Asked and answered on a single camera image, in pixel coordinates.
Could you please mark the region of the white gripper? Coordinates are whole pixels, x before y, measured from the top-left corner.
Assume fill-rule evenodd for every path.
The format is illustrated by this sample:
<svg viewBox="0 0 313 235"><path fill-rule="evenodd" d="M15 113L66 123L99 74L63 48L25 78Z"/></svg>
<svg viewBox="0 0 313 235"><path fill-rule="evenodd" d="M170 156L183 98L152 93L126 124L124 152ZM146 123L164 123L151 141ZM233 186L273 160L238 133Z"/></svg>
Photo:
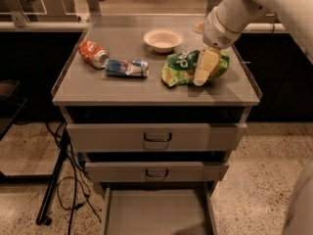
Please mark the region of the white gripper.
<svg viewBox="0 0 313 235"><path fill-rule="evenodd" d="M252 0L222 0L210 11L204 22L195 25L195 31L202 33L203 42L213 47L199 54L194 76L196 86L204 85L218 65L221 58L219 49L230 47L240 38L248 24L265 13L266 9Z"/></svg>

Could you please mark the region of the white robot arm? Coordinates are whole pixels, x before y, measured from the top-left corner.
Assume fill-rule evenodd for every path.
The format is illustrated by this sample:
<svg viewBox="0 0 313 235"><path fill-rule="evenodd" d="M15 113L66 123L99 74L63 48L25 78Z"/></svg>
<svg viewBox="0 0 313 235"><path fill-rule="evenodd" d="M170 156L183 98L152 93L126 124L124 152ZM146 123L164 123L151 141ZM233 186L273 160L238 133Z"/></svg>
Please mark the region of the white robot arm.
<svg viewBox="0 0 313 235"><path fill-rule="evenodd" d="M222 0L205 18L203 42L226 49L250 22L266 12L276 16L304 55L313 56L313 0ZM298 176L282 235L313 235L313 160Z"/></svg>

